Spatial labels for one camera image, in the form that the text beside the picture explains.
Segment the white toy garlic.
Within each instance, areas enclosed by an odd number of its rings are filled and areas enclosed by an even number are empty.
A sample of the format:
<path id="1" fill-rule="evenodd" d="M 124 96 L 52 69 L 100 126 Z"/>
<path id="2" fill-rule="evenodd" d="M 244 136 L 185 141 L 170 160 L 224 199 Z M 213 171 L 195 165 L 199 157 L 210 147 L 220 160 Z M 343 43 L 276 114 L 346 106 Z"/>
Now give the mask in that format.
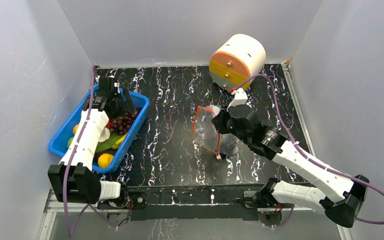
<path id="1" fill-rule="evenodd" d="M 99 143 L 105 142 L 110 138 L 110 136 L 111 136 L 110 129 L 105 127 L 99 136 L 98 142 Z"/>

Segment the red toy grapes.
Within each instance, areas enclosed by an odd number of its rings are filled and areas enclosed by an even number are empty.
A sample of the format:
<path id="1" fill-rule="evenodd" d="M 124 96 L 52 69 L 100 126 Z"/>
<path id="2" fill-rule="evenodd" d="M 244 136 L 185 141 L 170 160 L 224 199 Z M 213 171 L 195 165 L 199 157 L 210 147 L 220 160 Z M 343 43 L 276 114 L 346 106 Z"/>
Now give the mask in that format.
<path id="1" fill-rule="evenodd" d="M 109 120 L 106 127 L 109 129 L 110 133 L 125 135 L 132 127 L 137 116 L 137 111 L 134 113 L 126 113 L 120 117 Z"/>

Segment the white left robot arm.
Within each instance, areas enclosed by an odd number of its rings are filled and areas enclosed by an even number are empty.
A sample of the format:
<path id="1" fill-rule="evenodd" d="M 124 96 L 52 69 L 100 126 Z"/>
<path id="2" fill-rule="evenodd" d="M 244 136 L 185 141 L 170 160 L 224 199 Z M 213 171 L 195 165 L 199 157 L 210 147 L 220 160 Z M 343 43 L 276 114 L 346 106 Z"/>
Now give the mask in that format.
<path id="1" fill-rule="evenodd" d="M 92 173 L 99 141 L 111 133 L 109 120 L 135 111 L 130 92 L 113 77 L 101 77 L 97 85 L 78 105 L 78 128 L 71 144 L 58 164 L 52 164 L 47 175 L 57 200 L 64 205 L 96 204 L 108 201 L 117 208 L 129 203 L 129 194 L 120 183 L 99 180 Z"/>

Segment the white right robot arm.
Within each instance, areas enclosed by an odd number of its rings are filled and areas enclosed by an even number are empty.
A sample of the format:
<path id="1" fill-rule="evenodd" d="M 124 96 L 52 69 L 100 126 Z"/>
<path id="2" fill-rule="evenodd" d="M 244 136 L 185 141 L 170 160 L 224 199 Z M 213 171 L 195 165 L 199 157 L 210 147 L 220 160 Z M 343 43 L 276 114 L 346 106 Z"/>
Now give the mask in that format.
<path id="1" fill-rule="evenodd" d="M 324 213 L 337 225 L 351 228 L 365 201 L 369 180 L 357 175 L 356 180 L 329 172 L 329 167 L 299 148 L 275 127 L 260 122 L 257 113 L 241 104 L 217 108 L 211 120 L 222 135 L 231 134 L 253 153 L 294 171 L 312 186 L 292 184 L 272 177 L 252 196 L 244 194 L 242 204 L 247 208 L 275 207 L 294 204 Z"/>

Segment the clear zip bag orange zipper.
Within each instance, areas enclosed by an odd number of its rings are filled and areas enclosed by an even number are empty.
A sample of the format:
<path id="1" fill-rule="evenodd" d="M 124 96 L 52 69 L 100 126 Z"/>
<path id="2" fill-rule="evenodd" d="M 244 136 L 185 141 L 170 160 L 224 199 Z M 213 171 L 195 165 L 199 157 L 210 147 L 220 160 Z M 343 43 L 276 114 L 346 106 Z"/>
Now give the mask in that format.
<path id="1" fill-rule="evenodd" d="M 192 126 L 194 143 L 214 153 L 219 160 L 223 155 L 219 153 L 222 134 L 216 131 L 211 120 L 219 114 L 220 110 L 218 105 L 198 106 Z"/>

